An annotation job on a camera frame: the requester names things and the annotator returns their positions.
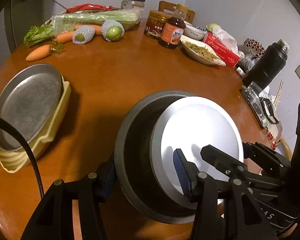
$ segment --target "label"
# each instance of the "label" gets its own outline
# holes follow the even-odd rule
[[[182,34],[183,29],[166,23],[161,33],[161,39],[165,42],[177,45]]]
[[[164,23],[164,21],[158,21],[152,17],[149,17],[146,23],[145,30],[152,36],[160,37],[164,27]]]

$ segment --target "wooden table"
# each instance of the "wooden table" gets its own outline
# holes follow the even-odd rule
[[[237,125],[242,141],[267,138],[242,98],[240,76],[229,66],[206,66],[182,49],[170,50],[143,35],[145,22],[127,31],[119,42],[95,37],[86,45],[65,44],[64,52],[35,63],[54,65],[70,82],[69,108],[57,136],[38,160],[44,189],[55,179],[78,180],[95,171],[114,149],[124,116],[142,98],[161,90],[184,90],[222,106]],[[32,50],[19,47],[0,68],[0,92],[20,70]],[[0,229],[8,240],[20,239],[40,201],[32,167],[15,174],[0,166]],[[184,240],[191,224],[166,225],[139,213],[118,183],[112,197],[100,205],[109,240]],[[74,231],[81,238],[78,207],[74,202]]]

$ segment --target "wooden chair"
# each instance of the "wooden chair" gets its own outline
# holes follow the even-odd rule
[[[177,5],[174,3],[160,1],[158,11],[163,12],[166,9],[168,11],[174,12],[174,10],[176,9],[176,6]],[[186,21],[192,23],[194,15],[195,15],[194,11],[188,10],[187,16],[186,16]]]

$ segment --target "plastic wrap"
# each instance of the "plastic wrap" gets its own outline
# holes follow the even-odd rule
[[[95,24],[102,25],[106,20],[114,20],[122,24],[125,30],[139,23],[141,11],[136,9],[122,9],[98,13],[69,13],[58,14],[52,19],[55,35],[73,31],[76,25]]]

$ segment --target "glass jar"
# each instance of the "glass jar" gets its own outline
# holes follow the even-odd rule
[[[171,17],[171,14],[165,12],[150,11],[145,27],[145,35],[160,38],[165,22]]]
[[[123,0],[121,3],[121,9],[143,9],[146,0]]]

